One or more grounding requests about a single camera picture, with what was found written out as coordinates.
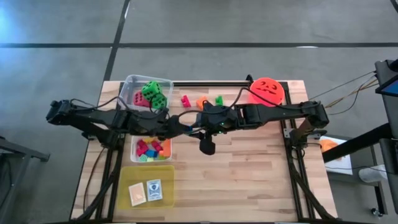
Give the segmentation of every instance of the concrete floor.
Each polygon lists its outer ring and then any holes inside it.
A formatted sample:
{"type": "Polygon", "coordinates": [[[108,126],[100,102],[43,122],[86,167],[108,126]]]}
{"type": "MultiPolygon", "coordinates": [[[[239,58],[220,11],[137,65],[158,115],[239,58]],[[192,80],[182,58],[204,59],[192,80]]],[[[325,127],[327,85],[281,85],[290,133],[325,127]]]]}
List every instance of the concrete floor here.
{"type": "MultiPolygon", "coordinates": [[[[0,43],[112,43],[124,0],[0,2],[0,43]]],[[[121,42],[396,42],[398,13],[388,0],[132,1],[121,42]]],[[[111,49],[0,49],[0,136],[51,153],[31,163],[16,200],[13,223],[68,219],[87,141],[69,127],[47,124],[52,100],[98,101],[111,49]]],[[[110,80],[139,74],[171,80],[305,80],[314,96],[397,58],[398,48],[119,49],[110,80]]],[[[366,78],[319,97],[345,95],[366,78]]],[[[352,98],[331,113],[348,107],[352,98]]],[[[347,113],[331,116],[331,134],[355,137],[387,121],[381,97],[361,92],[347,113]]],[[[339,217],[375,218],[373,188],[330,182],[339,217]]]]}

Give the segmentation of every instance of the red pumpkin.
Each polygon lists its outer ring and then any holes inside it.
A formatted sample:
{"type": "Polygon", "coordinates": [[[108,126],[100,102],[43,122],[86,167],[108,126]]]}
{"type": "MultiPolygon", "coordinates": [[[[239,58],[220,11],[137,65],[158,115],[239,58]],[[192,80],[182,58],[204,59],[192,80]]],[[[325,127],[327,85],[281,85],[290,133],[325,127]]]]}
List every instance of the red pumpkin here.
{"type": "MultiPolygon", "coordinates": [[[[262,98],[274,103],[274,104],[281,104],[285,98],[285,91],[282,85],[271,79],[271,78],[259,78],[250,86],[250,90],[255,92],[257,95],[261,96],[262,98]]],[[[250,94],[249,96],[251,103],[261,103],[266,106],[275,106],[271,103],[268,103],[259,97],[250,94]]]]}

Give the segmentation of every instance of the green block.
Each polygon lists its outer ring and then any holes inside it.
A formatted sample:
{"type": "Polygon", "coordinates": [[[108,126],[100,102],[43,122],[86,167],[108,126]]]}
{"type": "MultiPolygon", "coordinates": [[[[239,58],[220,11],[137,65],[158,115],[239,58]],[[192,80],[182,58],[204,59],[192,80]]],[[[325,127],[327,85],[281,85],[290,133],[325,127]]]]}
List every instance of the green block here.
{"type": "Polygon", "coordinates": [[[141,161],[141,162],[146,162],[146,161],[148,160],[148,157],[147,157],[147,155],[142,154],[142,155],[139,157],[138,160],[141,161]]]}
{"type": "Polygon", "coordinates": [[[163,94],[158,94],[152,99],[152,107],[155,109],[162,109],[167,105],[167,98],[163,94]]]}
{"type": "Polygon", "coordinates": [[[223,106],[224,105],[222,96],[217,96],[216,97],[216,105],[219,105],[219,106],[223,106]]]}
{"type": "Polygon", "coordinates": [[[147,101],[158,93],[162,93],[162,87],[155,81],[147,82],[141,89],[142,95],[147,101]]]}

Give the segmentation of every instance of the wooden table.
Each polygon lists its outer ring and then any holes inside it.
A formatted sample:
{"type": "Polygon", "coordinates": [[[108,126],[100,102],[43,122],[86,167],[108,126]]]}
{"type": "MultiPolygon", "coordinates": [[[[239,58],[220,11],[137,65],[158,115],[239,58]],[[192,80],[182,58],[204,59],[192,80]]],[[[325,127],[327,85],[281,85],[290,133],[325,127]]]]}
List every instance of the wooden table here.
{"type": "MultiPolygon", "coordinates": [[[[302,80],[287,81],[292,103],[307,101],[302,80]]],[[[104,82],[99,104],[118,95],[120,82],[104,82]]],[[[191,105],[206,95],[210,102],[218,95],[230,105],[240,87],[175,87],[170,114],[185,109],[180,99],[187,95],[191,105]]],[[[247,103],[244,91],[238,103],[247,103]]],[[[113,109],[112,102],[102,110],[113,109]]],[[[182,123],[193,123],[195,113],[181,117],[182,123]]],[[[213,138],[216,154],[206,156],[199,151],[198,140],[188,136],[173,139],[171,162],[175,167],[174,208],[114,210],[114,222],[291,222],[297,221],[292,187],[287,167],[285,146],[279,122],[270,122],[257,130],[233,131],[213,138]]],[[[139,166],[130,160],[131,137],[126,137],[122,167],[139,166]]],[[[71,218],[82,214],[83,195],[94,161],[102,148],[99,142],[90,141],[76,192],[71,218]]],[[[305,166],[312,192],[333,216],[337,217],[333,196],[318,146],[306,148],[305,166]]],[[[105,152],[97,165],[88,191],[87,204],[98,193],[103,175],[105,152]]],[[[109,192],[105,198],[103,216],[109,206],[109,192]]],[[[300,200],[306,214],[305,199],[300,200]]]]}

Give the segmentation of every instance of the playing card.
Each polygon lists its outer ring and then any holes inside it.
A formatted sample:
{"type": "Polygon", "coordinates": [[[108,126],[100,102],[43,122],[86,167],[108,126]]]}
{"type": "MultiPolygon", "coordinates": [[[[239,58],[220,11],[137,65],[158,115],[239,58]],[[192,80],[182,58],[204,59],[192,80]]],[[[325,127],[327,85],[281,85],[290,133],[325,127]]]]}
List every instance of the playing card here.
{"type": "Polygon", "coordinates": [[[147,181],[148,202],[163,199],[162,184],[160,180],[147,181]]]}
{"type": "Polygon", "coordinates": [[[147,202],[144,191],[144,184],[138,183],[129,187],[131,205],[136,206],[147,202]]]}

